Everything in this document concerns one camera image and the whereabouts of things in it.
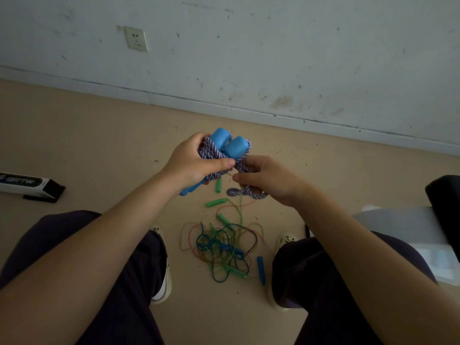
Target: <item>outlet cover plate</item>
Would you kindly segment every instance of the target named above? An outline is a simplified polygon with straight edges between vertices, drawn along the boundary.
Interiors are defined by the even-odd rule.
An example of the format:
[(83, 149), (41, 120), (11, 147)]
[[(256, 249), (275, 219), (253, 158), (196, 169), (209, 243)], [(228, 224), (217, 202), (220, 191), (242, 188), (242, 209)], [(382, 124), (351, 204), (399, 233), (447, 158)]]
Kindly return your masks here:
[(145, 32), (142, 29), (125, 27), (126, 40), (128, 47), (136, 51), (148, 52), (147, 40), (145, 39)]

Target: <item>leg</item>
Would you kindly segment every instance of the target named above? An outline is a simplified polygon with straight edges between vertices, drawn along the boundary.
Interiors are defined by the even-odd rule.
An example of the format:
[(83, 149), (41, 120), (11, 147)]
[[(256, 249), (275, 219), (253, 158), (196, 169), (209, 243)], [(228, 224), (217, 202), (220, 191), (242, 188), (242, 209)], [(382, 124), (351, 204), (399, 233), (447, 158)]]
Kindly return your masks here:
[[(0, 288), (99, 216), (94, 212), (76, 211), (40, 219), (8, 258), (0, 275)], [(78, 344), (163, 344), (149, 304), (165, 278), (166, 258), (161, 237), (147, 232)]]
[[(410, 245), (375, 234), (436, 282)], [(272, 291), (280, 306), (296, 304), (308, 311), (296, 344), (381, 344), (316, 238), (287, 243), (279, 250), (273, 261)]]

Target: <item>white sneaker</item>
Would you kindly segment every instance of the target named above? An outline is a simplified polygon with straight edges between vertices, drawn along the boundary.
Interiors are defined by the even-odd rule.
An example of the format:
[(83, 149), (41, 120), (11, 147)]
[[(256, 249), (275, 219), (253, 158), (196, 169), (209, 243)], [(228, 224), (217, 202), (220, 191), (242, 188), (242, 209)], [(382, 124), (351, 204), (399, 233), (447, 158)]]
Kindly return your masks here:
[[(160, 228), (156, 226), (153, 226), (152, 228), (150, 228), (150, 230), (156, 232), (161, 237), (161, 239), (163, 239), (163, 242), (165, 243), (165, 234), (163, 233), (163, 230), (161, 230)], [(158, 305), (166, 301), (166, 299), (168, 299), (169, 295), (171, 294), (172, 285), (173, 284), (172, 284), (172, 279), (171, 279), (171, 272), (169, 270), (169, 262), (168, 262), (168, 259), (166, 258), (166, 273), (165, 273), (165, 278), (163, 280), (163, 284), (161, 285), (160, 291), (152, 297), (152, 301), (150, 303), (153, 305)]]
[[(296, 237), (296, 235), (291, 234), (290, 232), (284, 232), (278, 237), (278, 240), (276, 241), (276, 247), (275, 247), (275, 254), (278, 253), (278, 251), (283, 247), (286, 243), (289, 242), (295, 242), (298, 241), (299, 239)], [(268, 278), (268, 283), (266, 286), (266, 291), (267, 291), (267, 298), (268, 302), (270, 305), (278, 311), (287, 311), (289, 310), (288, 308), (279, 306), (276, 301), (275, 297), (273, 296), (273, 290), (271, 289), (271, 278)]]

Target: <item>left hand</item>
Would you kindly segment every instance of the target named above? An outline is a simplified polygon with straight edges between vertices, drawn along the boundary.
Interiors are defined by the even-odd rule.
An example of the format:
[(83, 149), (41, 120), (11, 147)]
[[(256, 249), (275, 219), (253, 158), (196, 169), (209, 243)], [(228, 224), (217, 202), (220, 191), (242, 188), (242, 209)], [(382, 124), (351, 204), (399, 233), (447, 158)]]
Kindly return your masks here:
[(198, 147), (209, 133), (195, 133), (174, 149), (169, 161), (161, 170), (166, 178), (172, 180), (177, 191), (199, 183), (211, 173), (232, 168), (234, 159), (204, 160), (198, 155)]

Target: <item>purple and white braided rope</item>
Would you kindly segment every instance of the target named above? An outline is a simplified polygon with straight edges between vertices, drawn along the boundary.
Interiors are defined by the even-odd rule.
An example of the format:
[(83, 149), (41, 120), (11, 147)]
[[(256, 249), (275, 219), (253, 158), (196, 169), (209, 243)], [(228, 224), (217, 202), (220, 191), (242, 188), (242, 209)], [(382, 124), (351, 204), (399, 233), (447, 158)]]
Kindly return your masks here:
[[(243, 156), (235, 160), (236, 162), (235, 168), (238, 170), (239, 173), (252, 173), (252, 170), (244, 166), (244, 164), (241, 162), (249, 154), (249, 151), (251, 150), (251, 142), (248, 139), (246, 139), (246, 141), (249, 144), (249, 148), (246, 150)], [(200, 155), (202, 159), (205, 159), (205, 160), (223, 159), (227, 157), (221, 151), (219, 151), (219, 149), (217, 149), (216, 145), (214, 144), (214, 142), (211, 140), (210, 137), (206, 137), (203, 140), (203, 143), (200, 145), (198, 149), (198, 154)], [(205, 180), (208, 181), (208, 180), (219, 179), (220, 177), (222, 177), (222, 175), (227, 174), (231, 170), (232, 168), (229, 168), (224, 171), (212, 173), (208, 175), (207, 177), (205, 177)], [(262, 192), (262, 194), (255, 194), (251, 190), (250, 186), (246, 186), (244, 189), (237, 189), (237, 188), (228, 189), (227, 195), (230, 197), (247, 195), (247, 196), (252, 197), (255, 200), (261, 200), (268, 196), (266, 192)]]

